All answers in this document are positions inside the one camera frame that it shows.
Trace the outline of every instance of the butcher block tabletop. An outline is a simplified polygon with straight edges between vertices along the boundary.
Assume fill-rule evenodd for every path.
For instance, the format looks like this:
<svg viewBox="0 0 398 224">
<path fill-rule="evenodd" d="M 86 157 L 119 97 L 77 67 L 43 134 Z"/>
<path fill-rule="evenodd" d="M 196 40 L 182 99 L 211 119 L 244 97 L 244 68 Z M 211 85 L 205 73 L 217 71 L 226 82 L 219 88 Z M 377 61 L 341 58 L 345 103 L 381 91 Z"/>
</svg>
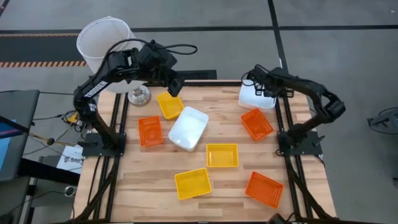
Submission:
<svg viewBox="0 0 398 224">
<path fill-rule="evenodd" d="M 177 118 L 164 118 L 156 96 L 166 88 L 150 87 L 151 101 L 143 107 L 129 105 L 126 133 L 127 143 L 120 160 L 118 181 L 114 195 L 112 222 L 232 222 L 267 221 L 275 213 L 287 218 L 292 212 L 289 183 L 283 157 L 275 151 L 278 123 L 275 109 L 263 110 L 274 132 L 262 141 L 254 141 L 242 125 L 241 116 L 250 111 L 238 106 L 240 86 L 185 86 L 179 96 L 184 106 L 190 106 L 209 116 L 207 127 L 193 152 L 174 145 L 168 134 Z M 110 123 L 115 94 L 103 91 L 99 96 L 98 110 Z M 295 123 L 311 117 L 306 96 L 295 93 L 290 100 Z M 122 103 L 118 114 L 121 119 Z M 281 103 L 282 117 L 287 128 L 285 111 Z M 138 119 L 160 116 L 163 144 L 143 147 L 140 145 Z M 206 144 L 235 143 L 239 147 L 238 167 L 206 167 Z M 75 211 L 80 214 L 87 204 L 90 184 L 97 157 L 87 158 L 75 198 Z M 314 156 L 302 156 L 307 187 L 318 203 L 330 215 L 335 209 L 323 165 Z M 102 158 L 96 173 L 94 196 L 100 179 Z M 174 175 L 207 168 L 212 192 L 195 198 L 179 200 Z M 256 171 L 284 185 L 278 208 L 271 208 L 245 195 L 244 191 L 252 171 Z M 299 190 L 301 214 L 305 216 L 304 203 Z M 108 191 L 101 204 L 100 218 L 104 217 Z"/>
</svg>

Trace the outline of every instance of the white paper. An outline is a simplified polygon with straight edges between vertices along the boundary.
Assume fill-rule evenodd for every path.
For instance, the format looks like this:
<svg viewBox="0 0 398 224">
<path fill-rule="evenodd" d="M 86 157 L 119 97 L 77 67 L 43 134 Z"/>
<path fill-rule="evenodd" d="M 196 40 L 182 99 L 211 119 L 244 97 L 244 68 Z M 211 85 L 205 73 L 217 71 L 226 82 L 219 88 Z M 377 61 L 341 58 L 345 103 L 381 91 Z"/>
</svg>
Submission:
<svg viewBox="0 0 398 224">
<path fill-rule="evenodd" d="M 82 150 L 83 148 L 80 146 L 65 146 L 62 153 L 64 156 L 61 156 L 58 161 L 57 168 L 81 174 L 81 168 L 83 167 Z"/>
</svg>

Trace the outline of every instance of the orange and black striped tape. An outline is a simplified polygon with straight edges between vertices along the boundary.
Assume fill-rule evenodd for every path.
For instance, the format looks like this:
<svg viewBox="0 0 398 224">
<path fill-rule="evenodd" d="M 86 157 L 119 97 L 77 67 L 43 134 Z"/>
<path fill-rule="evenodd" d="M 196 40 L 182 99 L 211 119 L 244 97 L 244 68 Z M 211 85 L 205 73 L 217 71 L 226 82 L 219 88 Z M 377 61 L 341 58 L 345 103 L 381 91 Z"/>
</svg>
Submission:
<svg viewBox="0 0 398 224">
<path fill-rule="evenodd" d="M 0 68 L 27 68 L 27 67 L 80 67 L 86 66 L 85 61 L 72 62 L 0 62 Z"/>
<path fill-rule="evenodd" d="M 73 37 L 79 34 L 0 34 L 0 37 Z"/>
</svg>

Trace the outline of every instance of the white plastic container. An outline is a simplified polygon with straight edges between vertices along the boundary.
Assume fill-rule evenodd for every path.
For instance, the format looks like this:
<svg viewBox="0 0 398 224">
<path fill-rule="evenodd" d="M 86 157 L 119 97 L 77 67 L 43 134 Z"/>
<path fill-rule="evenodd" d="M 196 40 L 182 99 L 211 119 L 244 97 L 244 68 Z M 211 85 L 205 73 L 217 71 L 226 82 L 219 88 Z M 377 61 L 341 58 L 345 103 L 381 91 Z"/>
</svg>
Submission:
<svg viewBox="0 0 398 224">
<path fill-rule="evenodd" d="M 76 46 L 91 71 L 96 73 L 106 51 L 116 42 L 130 38 L 136 38 L 130 27 L 124 21 L 108 16 L 88 24 L 77 37 Z M 142 43 L 136 41 L 125 42 L 117 45 L 113 50 L 127 50 L 134 47 L 140 50 Z M 127 84 L 123 80 L 119 83 L 110 84 L 107 90 L 125 93 L 135 90 L 143 83 L 141 81 L 133 81 Z"/>
<path fill-rule="evenodd" d="M 252 85 L 252 80 L 243 80 L 244 84 Z M 276 98 L 257 96 L 254 86 L 245 86 L 242 84 L 241 91 L 239 92 L 238 105 L 244 108 L 254 109 L 268 109 L 273 108 L 276 103 Z"/>
<path fill-rule="evenodd" d="M 176 145 L 192 152 L 206 128 L 209 116 L 186 106 L 169 132 L 169 139 Z"/>
</svg>

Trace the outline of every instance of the white cylindrical bin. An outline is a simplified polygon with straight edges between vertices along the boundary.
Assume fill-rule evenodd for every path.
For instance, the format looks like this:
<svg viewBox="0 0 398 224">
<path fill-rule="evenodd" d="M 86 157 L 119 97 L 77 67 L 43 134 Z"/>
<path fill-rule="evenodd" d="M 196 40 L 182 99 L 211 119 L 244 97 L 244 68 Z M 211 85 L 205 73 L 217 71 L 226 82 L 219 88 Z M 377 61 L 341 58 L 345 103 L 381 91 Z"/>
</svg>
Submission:
<svg viewBox="0 0 398 224">
<path fill-rule="evenodd" d="M 122 20 L 111 16 L 98 19 L 88 24 L 77 37 L 76 46 L 91 71 L 95 74 L 104 58 L 106 51 L 116 42 L 124 39 L 136 38 L 130 27 Z M 121 43 L 113 50 L 127 50 L 142 48 L 142 43 L 132 41 Z M 132 81 L 127 84 L 125 80 L 112 83 L 106 89 L 115 93 L 126 93 L 139 88 L 144 82 Z"/>
</svg>

